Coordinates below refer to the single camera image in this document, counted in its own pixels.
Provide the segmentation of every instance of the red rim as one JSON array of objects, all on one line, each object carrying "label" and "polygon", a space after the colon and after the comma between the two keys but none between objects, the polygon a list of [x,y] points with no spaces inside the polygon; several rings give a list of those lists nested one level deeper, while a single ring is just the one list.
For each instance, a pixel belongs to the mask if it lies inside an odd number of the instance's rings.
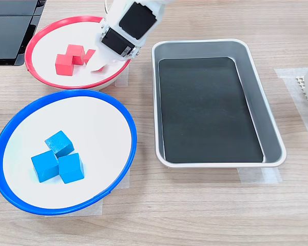
[{"label": "red rim", "polygon": [[46,81],[45,79],[43,79],[42,77],[40,77],[38,75],[38,73],[35,71],[33,63],[32,63],[32,52],[33,52],[35,45],[37,44],[37,42],[39,42],[39,40],[41,38],[43,38],[49,32],[52,32],[53,30],[56,30],[59,27],[63,27],[63,26],[78,23],[78,22],[97,22],[97,23],[99,23],[101,20],[102,20],[102,17],[96,17],[96,16],[75,16],[75,17],[70,17],[70,18],[59,20],[58,22],[54,22],[54,23],[50,24],[49,26],[45,27],[44,29],[42,29],[40,32],[38,32],[31,39],[31,41],[29,42],[29,44],[26,47],[25,65],[26,65],[27,70],[40,82],[42,82],[46,85],[49,85],[49,86],[60,88],[60,89],[89,89],[89,88],[92,88],[92,87],[101,86],[101,85],[109,82],[110,80],[114,79],[116,76],[118,76],[129,65],[131,60],[127,60],[125,62],[125,64],[123,65],[123,67],[118,72],[113,74],[112,76],[110,76],[110,77],[108,77],[104,80],[101,80],[99,82],[96,82],[94,84],[90,84],[90,85],[86,85],[86,86],[60,86],[60,85],[57,85],[57,84],[50,83],[50,82]]}]

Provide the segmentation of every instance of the red cube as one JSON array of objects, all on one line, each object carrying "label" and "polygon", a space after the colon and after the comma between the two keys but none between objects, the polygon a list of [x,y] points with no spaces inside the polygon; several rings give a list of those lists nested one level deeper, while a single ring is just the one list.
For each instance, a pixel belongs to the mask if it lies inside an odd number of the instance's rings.
[{"label": "red cube", "polygon": [[73,56],[58,54],[55,62],[56,74],[72,76],[74,70]]},{"label": "red cube", "polygon": [[85,52],[82,45],[68,45],[66,54],[73,56],[73,64],[83,65]]},{"label": "red cube", "polygon": [[92,57],[92,55],[95,53],[96,50],[88,50],[87,54],[84,56],[84,62],[88,64],[88,61]]}]

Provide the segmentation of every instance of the blue rim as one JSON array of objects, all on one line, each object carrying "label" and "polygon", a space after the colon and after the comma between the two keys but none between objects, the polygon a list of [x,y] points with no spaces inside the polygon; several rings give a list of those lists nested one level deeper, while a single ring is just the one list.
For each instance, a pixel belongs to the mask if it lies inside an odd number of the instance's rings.
[{"label": "blue rim", "polygon": [[[4,176],[4,170],[3,170],[3,157],[4,157],[4,152],[6,145],[8,143],[8,140],[11,136],[11,134],[14,132],[16,127],[30,114],[34,113],[36,110],[51,104],[55,101],[62,100],[65,98],[69,97],[75,97],[75,96],[89,96],[89,97],[95,97],[98,99],[101,99],[103,101],[108,102],[109,104],[113,105],[116,107],[125,117],[127,120],[129,127],[130,127],[130,132],[131,132],[131,149],[130,149],[130,154],[129,158],[127,160],[127,163],[120,173],[120,175],[117,177],[117,179],[105,190],[103,190],[101,193],[98,195],[94,196],[93,198],[80,203],[78,205],[74,205],[68,208],[62,208],[62,209],[44,209],[44,208],[39,208],[33,205],[30,205],[21,199],[19,199],[9,188],[5,176]],[[0,134],[0,192],[1,194],[14,206],[17,208],[24,210],[29,213],[33,214],[39,214],[39,215],[61,215],[61,214],[67,214],[71,212],[78,211],[80,209],[83,209],[87,206],[90,206],[94,204],[95,202],[99,201],[103,197],[107,196],[117,185],[120,183],[122,178],[126,175],[128,172],[131,163],[133,161],[134,155],[136,153],[136,147],[137,147],[137,131],[136,131],[136,126],[134,124],[134,121],[128,112],[128,110],[115,98],[106,95],[102,92],[98,91],[91,91],[91,90],[66,90],[66,91],[60,91],[60,92],[55,92],[53,94],[44,96],[22,110],[20,110],[5,126],[3,131]]]}]

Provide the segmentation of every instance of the tray rim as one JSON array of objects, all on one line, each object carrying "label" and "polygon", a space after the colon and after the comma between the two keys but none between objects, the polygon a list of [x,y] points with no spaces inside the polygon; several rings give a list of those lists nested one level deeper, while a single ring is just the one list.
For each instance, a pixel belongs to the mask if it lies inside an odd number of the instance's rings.
[{"label": "tray rim", "polygon": [[[161,152],[160,152],[160,144],[159,144],[159,123],[158,123],[158,100],[157,100],[157,78],[156,78],[156,61],[155,61],[155,50],[157,47],[164,45],[164,44],[177,44],[177,43],[218,43],[218,42],[236,42],[241,44],[242,46],[244,46],[246,48],[246,52],[247,52],[247,56],[251,62],[251,66],[253,68],[256,80],[258,82],[258,86],[259,86],[259,90],[261,93],[261,96],[264,100],[264,104],[265,107],[267,109],[268,115],[269,115],[269,119],[273,125],[276,137],[278,139],[278,143],[279,146],[281,148],[281,156],[279,157],[279,159],[275,162],[194,162],[194,163],[172,163],[169,162],[167,160],[165,160],[165,158],[162,156]],[[248,47],[248,45],[239,40],[239,39],[235,39],[235,38],[227,38],[227,39],[204,39],[204,40],[169,40],[169,41],[162,41],[162,42],[158,42],[156,43],[152,50],[151,50],[151,58],[152,58],[152,75],[153,75],[153,111],[154,111],[154,131],[155,131],[155,154],[156,157],[158,158],[158,160],[165,166],[169,167],[169,168],[264,168],[264,167],[277,167],[281,164],[283,164],[286,160],[286,148],[285,145],[283,143],[281,134],[278,130],[275,118],[273,116],[271,107],[268,103],[267,97],[264,93],[264,89],[262,87],[261,84],[261,80],[259,78],[259,74],[257,72],[256,66],[254,64],[250,49]]]}]

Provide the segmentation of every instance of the blue cube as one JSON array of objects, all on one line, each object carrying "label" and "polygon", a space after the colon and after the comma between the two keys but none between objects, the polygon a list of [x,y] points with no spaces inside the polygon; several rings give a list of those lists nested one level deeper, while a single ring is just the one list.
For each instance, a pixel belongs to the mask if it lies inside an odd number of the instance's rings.
[{"label": "blue cube", "polygon": [[40,155],[36,155],[31,159],[36,176],[40,182],[59,175],[58,160],[51,150]]},{"label": "blue cube", "polygon": [[58,158],[58,165],[64,183],[84,178],[83,164],[78,153]]},{"label": "blue cube", "polygon": [[59,131],[53,136],[45,140],[46,145],[54,152],[57,158],[68,155],[74,150],[73,144],[70,139]]}]

